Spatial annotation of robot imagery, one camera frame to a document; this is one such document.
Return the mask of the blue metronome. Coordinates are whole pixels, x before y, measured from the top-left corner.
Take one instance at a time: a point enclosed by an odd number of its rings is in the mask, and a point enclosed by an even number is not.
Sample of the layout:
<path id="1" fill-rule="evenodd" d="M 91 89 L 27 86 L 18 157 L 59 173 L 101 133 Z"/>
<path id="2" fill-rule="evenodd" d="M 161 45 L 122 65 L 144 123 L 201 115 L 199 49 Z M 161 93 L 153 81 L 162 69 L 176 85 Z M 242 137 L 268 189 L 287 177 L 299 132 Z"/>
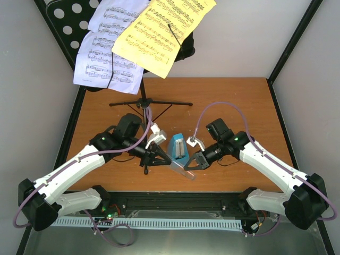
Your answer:
<path id="1" fill-rule="evenodd" d="M 184 167 L 190 157 L 183 134 L 172 136 L 167 146 L 167 154 L 171 157 L 173 165 Z"/>

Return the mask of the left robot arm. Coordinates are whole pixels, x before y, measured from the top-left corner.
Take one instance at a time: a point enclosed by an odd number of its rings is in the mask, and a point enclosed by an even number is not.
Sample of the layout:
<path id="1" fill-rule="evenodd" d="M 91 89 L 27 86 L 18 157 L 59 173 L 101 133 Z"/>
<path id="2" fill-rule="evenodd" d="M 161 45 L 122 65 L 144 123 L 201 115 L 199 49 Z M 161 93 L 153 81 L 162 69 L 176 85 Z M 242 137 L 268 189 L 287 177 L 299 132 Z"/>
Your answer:
<path id="1" fill-rule="evenodd" d="M 109 211 L 108 192 L 100 185 L 85 191 L 65 191 L 91 171 L 103 166 L 122 153 L 140 159 L 140 166 L 170 165 L 171 159 L 159 146 L 166 133 L 149 121 L 140 139 L 135 136 L 142 124 L 134 114 L 124 115 L 118 125 L 96 134 L 73 158 L 35 181 L 25 179 L 18 185 L 18 206 L 35 231 L 48 228 L 58 218 L 83 210 L 99 214 Z"/>

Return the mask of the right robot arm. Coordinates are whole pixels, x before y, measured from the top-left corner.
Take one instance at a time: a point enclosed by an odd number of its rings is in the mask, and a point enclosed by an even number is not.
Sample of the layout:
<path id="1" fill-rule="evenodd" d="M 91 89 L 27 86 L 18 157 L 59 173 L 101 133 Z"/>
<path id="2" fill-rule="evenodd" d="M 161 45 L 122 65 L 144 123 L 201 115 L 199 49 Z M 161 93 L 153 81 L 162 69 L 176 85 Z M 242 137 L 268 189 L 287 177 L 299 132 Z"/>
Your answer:
<path id="1" fill-rule="evenodd" d="M 185 164 L 186 171 L 204 170 L 224 156 L 232 156 L 258 170 L 281 190 L 276 193 L 254 187 L 246 189 L 240 196 L 244 213 L 263 210 L 284 215 L 294 226 L 307 230 L 328 209 L 325 182 L 318 174 L 307 175 L 290 167 L 246 132 L 233 133 L 221 118 L 206 128 L 215 143 L 205 147 L 196 137 L 188 137 L 187 144 L 199 145 L 200 150 Z"/>

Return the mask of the white sheet music page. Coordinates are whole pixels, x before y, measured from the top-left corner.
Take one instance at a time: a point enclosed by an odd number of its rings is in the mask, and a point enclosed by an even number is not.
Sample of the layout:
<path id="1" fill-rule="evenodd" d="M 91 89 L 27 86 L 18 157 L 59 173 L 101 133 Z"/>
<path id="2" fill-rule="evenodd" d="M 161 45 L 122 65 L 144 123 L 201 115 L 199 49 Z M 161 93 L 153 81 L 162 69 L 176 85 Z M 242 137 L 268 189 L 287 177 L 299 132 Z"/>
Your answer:
<path id="1" fill-rule="evenodd" d="M 136 95 L 144 69 L 112 52 L 123 33 L 149 1 L 101 1 L 76 56 L 73 83 Z"/>

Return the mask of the yellow sheet music page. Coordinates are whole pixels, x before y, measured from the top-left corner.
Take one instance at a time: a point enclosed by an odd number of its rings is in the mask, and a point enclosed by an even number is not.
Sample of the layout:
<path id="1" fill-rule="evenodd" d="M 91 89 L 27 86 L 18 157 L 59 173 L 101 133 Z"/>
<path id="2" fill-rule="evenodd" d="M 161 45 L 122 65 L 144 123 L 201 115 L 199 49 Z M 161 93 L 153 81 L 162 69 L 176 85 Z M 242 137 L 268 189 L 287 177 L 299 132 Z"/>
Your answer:
<path id="1" fill-rule="evenodd" d="M 215 5 L 215 1 L 150 1 L 116 39 L 112 52 L 164 79 L 181 44 Z"/>

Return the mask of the black music stand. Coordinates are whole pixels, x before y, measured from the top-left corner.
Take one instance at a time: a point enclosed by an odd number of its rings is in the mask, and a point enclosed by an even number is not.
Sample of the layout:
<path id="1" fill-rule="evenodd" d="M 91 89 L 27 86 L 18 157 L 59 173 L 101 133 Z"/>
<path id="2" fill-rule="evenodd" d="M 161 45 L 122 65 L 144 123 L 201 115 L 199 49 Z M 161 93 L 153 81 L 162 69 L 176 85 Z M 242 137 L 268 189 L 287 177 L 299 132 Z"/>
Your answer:
<path id="1" fill-rule="evenodd" d="M 71 46 L 71 42 L 75 41 L 76 43 L 81 43 L 83 38 L 86 35 L 87 28 L 81 28 L 79 26 L 81 21 L 90 21 L 90 18 L 95 12 L 97 7 L 97 3 L 99 4 L 101 1 L 35 1 L 36 5 L 40 8 L 40 12 L 44 16 L 46 23 L 48 24 L 53 36 L 55 37 L 59 47 L 61 48 L 64 56 L 66 57 L 71 69 L 74 71 L 75 68 L 75 59 L 78 53 L 78 48 L 73 48 Z M 79 4 L 81 7 L 80 13 L 75 13 L 72 10 L 73 4 Z M 57 12 L 57 9 L 60 9 L 64 12 L 64 16 L 62 18 L 57 18 L 55 14 L 62 14 L 61 11 Z M 62 29 L 65 26 L 70 26 L 72 28 L 71 35 L 65 34 Z M 194 39 L 193 32 L 184 40 L 182 44 L 182 48 L 178 53 L 175 62 L 184 60 L 188 57 L 191 57 L 195 53 L 194 48 Z M 100 88 L 90 88 L 84 87 L 81 89 L 80 102 L 83 102 L 85 89 L 91 92 L 100 91 Z M 192 106 L 193 103 L 189 102 L 174 102 L 174 101 L 157 101 L 152 98 L 147 98 L 143 78 L 140 86 L 141 98 L 137 101 L 130 102 L 122 102 L 122 103 L 110 103 L 109 106 L 121 106 L 127 105 L 132 110 L 134 110 L 140 116 L 143 116 L 144 125 L 148 123 L 147 115 L 141 114 L 132 107 L 132 105 L 136 105 L 137 108 L 146 109 L 150 104 L 163 104 L 169 105 L 163 112 L 161 112 L 157 117 L 154 118 L 156 120 L 163 113 L 165 113 L 168 109 L 170 109 L 173 105 L 181 105 L 181 106 Z"/>

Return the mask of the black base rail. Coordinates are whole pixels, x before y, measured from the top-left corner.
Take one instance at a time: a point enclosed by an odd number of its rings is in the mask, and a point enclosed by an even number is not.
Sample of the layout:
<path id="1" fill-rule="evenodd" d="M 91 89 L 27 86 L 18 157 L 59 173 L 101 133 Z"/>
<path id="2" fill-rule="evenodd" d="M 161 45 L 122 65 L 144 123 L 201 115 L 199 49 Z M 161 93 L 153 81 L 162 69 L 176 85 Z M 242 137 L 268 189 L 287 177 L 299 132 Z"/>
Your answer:
<path id="1" fill-rule="evenodd" d="M 238 193 L 110 192 L 109 205 L 117 205 L 123 215 L 135 210 L 206 211 L 237 219 L 256 218 L 256 213 L 240 208 Z"/>

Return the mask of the black cage frame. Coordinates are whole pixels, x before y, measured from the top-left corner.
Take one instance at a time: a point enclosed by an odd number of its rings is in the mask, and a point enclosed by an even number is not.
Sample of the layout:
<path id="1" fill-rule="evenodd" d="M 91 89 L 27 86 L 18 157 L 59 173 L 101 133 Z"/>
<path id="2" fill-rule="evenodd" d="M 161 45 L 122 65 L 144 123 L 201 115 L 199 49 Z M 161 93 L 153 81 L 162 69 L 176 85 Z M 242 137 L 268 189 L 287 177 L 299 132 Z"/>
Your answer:
<path id="1" fill-rule="evenodd" d="M 61 21 L 54 21 L 52 18 L 52 7 L 53 4 L 59 4 L 61 7 L 66 8 L 66 4 L 73 4 L 75 1 L 34 1 L 38 10 L 41 12 L 42 17 L 44 18 L 45 22 L 47 23 L 48 27 L 50 28 L 53 36 L 55 37 L 55 40 L 57 41 L 59 47 L 61 48 L 64 56 L 66 57 L 71 69 L 74 71 L 75 68 L 75 52 L 72 52 L 71 46 L 66 46 L 66 37 L 59 35 L 59 30 L 61 28 L 57 28 L 57 25 L 61 25 Z M 284 120 L 282 117 L 281 110 L 278 105 L 278 101 L 273 89 L 273 84 L 275 80 L 277 79 L 278 75 L 280 74 L 282 68 L 286 64 L 288 58 L 290 57 L 291 53 L 293 52 L 295 46 L 298 44 L 299 40 L 301 39 L 303 33 L 305 32 L 306 28 L 308 27 L 309 23 L 311 22 L 313 16 L 315 15 L 316 11 L 320 7 L 323 1 L 311 1 L 307 10 L 305 11 L 304 15 L 302 16 L 299 24 L 297 25 L 293 35 L 291 36 L 289 42 L 287 43 L 284 51 L 282 52 L 280 58 L 278 59 L 278 62 L 276 63 L 273 71 L 271 72 L 269 78 L 267 78 L 268 88 L 270 91 L 270 94 L 272 96 L 272 100 L 275 106 L 275 110 L 283 131 L 283 135 L 288 147 L 288 151 L 291 157 L 291 160 L 293 161 L 293 165 L 297 166 L 297 161 L 295 158 L 295 154 L 293 152 L 293 148 L 291 145 L 291 141 L 288 138 L 288 132 L 286 130 L 286 126 L 284 124 Z M 87 7 L 85 6 L 85 20 L 90 20 L 90 14 L 94 14 L 95 7 Z M 194 39 L 193 39 L 193 33 L 189 35 L 189 39 L 184 40 L 184 48 L 185 48 L 185 54 L 184 56 L 191 57 L 195 50 L 194 50 Z M 80 115 L 81 106 L 83 104 L 84 97 L 86 95 L 86 90 L 90 92 L 97 92 L 99 89 L 90 89 L 85 86 L 80 86 L 80 89 L 77 93 L 75 103 L 73 105 L 71 115 L 66 127 L 66 131 L 64 133 L 64 137 L 62 140 L 62 144 L 60 146 L 57 159 L 55 162 L 55 167 L 61 166 L 62 163 L 66 162 L 66 153 L 69 152 L 70 146 L 71 146 L 71 140 L 74 135 L 75 127 Z M 317 226 L 318 230 L 320 232 L 320 236 L 322 238 L 323 245 L 325 247 L 326 254 L 334 254 L 334 250 L 331 244 L 331 241 L 329 239 L 326 227 L 324 223 L 322 223 L 320 220 L 317 220 Z M 29 241 L 29 237 L 31 235 L 32 227 L 26 227 L 22 240 L 20 242 L 20 245 L 18 247 L 18 250 L 16 254 L 24 254 L 27 250 L 27 243 Z"/>

